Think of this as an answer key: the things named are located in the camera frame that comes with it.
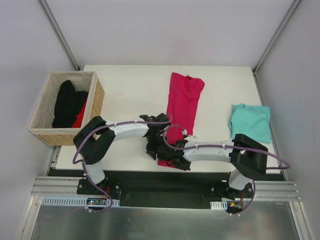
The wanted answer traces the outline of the pink t shirt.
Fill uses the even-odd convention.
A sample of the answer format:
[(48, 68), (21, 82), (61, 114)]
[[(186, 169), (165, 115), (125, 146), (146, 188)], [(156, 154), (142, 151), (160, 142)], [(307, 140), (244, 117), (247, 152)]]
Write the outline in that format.
[[(178, 126), (183, 127), (188, 135), (193, 134), (198, 103), (204, 87), (205, 83), (200, 78), (185, 76), (176, 72), (171, 74), (166, 113), (172, 115), (170, 124), (173, 127), (165, 134), (168, 144), (176, 148), (184, 147), (183, 130)], [(160, 156), (157, 164), (184, 171), (190, 170), (191, 163), (189, 161), (174, 156), (174, 154), (181, 154), (182, 152), (170, 148), (164, 143), (163, 137), (160, 139)]]

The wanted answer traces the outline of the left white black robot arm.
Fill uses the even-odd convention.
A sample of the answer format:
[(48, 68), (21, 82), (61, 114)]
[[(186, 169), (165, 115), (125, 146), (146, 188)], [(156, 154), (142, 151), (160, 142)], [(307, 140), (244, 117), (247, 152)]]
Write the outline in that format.
[(105, 121), (101, 116), (95, 116), (73, 138), (76, 153), (72, 163), (82, 163), (89, 180), (89, 190), (96, 195), (102, 194), (106, 188), (102, 159), (111, 144), (123, 139), (146, 138), (146, 153), (155, 160), (164, 129), (172, 120), (169, 113), (158, 116), (140, 115), (123, 122)]

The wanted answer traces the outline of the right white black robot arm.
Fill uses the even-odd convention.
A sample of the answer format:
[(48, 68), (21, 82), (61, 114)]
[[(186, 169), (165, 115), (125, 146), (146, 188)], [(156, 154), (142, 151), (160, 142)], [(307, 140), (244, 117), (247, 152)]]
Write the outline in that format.
[(252, 181), (265, 179), (268, 149), (244, 134), (220, 142), (199, 142), (193, 135), (184, 136), (174, 144), (160, 144), (156, 157), (176, 169), (189, 171), (191, 164), (199, 161), (223, 162), (234, 166), (226, 183), (213, 189), (217, 194), (231, 199), (237, 197)]

